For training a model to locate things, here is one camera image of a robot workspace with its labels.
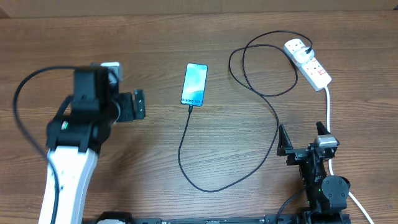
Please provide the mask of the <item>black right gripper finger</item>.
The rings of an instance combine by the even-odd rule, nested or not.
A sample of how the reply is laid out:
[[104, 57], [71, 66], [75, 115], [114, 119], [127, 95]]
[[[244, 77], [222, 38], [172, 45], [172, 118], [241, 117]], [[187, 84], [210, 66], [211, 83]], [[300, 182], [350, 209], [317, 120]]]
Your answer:
[[329, 130], [327, 130], [327, 128], [323, 125], [323, 123], [321, 121], [318, 121], [316, 123], [317, 126], [317, 132], [319, 136], [322, 135], [330, 135], [331, 133], [329, 132]]
[[284, 128], [284, 125], [281, 124], [279, 126], [279, 143], [277, 146], [277, 155], [278, 156], [287, 156], [294, 149], [290, 138]]

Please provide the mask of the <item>Samsung Galaxy smartphone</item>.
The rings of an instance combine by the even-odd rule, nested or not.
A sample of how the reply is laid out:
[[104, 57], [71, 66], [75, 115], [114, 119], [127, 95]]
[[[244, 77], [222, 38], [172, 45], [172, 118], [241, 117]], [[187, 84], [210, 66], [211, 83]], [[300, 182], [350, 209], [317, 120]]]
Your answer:
[[181, 104], [202, 106], [205, 95], [208, 66], [188, 63], [182, 88]]

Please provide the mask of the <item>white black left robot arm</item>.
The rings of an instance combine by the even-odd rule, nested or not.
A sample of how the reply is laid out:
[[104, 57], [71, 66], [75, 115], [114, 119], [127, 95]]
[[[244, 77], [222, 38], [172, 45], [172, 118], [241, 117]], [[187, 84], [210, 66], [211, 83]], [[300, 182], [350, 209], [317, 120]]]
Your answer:
[[101, 146], [115, 123], [146, 116], [144, 92], [121, 93], [123, 69], [104, 62], [74, 71], [74, 92], [47, 125], [47, 181], [40, 223], [81, 223]]

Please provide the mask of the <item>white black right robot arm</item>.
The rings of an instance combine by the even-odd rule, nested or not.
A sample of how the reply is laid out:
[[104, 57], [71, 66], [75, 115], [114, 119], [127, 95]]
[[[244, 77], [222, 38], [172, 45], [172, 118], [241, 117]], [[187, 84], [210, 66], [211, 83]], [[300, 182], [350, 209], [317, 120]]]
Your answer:
[[[318, 135], [306, 148], [295, 149], [283, 125], [279, 126], [278, 156], [287, 158], [288, 166], [299, 166], [303, 189], [282, 204], [275, 222], [279, 223], [350, 223], [349, 215], [342, 214], [347, 208], [351, 184], [338, 175], [328, 175], [324, 162], [335, 156], [340, 142], [322, 122], [317, 122]], [[299, 208], [296, 214], [281, 218], [284, 208], [295, 198], [305, 193], [307, 207]]]

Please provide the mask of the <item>white charger plug adapter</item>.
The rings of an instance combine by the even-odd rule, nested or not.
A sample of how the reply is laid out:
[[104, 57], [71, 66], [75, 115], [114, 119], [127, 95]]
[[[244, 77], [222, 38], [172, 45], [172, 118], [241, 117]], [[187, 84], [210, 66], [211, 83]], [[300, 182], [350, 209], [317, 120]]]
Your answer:
[[314, 58], [315, 52], [309, 47], [301, 48], [293, 54], [293, 58], [299, 64], [307, 63], [309, 60]]

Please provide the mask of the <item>white power strip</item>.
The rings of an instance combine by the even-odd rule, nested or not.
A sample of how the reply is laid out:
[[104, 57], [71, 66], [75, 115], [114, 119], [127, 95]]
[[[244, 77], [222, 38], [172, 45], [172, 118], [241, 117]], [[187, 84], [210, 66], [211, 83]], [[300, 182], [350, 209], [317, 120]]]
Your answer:
[[299, 64], [295, 61], [293, 54], [304, 47], [307, 46], [300, 39], [292, 39], [285, 43], [284, 50], [314, 90], [320, 91], [331, 82], [331, 76], [315, 57], [304, 64]]

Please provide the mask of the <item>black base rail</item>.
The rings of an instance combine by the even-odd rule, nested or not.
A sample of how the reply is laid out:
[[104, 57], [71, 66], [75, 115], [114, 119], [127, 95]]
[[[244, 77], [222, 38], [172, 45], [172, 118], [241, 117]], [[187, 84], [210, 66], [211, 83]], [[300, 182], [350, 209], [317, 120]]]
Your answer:
[[276, 221], [276, 215], [265, 215], [264, 217], [251, 218], [186, 218], [162, 220], [160, 218], [133, 218], [127, 212], [103, 212], [98, 218], [84, 219], [83, 224], [95, 223], [130, 223], [130, 224], [299, 224], [299, 223], [341, 223], [351, 224], [349, 215], [337, 215], [337, 217], [327, 217], [313, 214], [306, 218], [301, 214], [283, 214], [279, 215]]

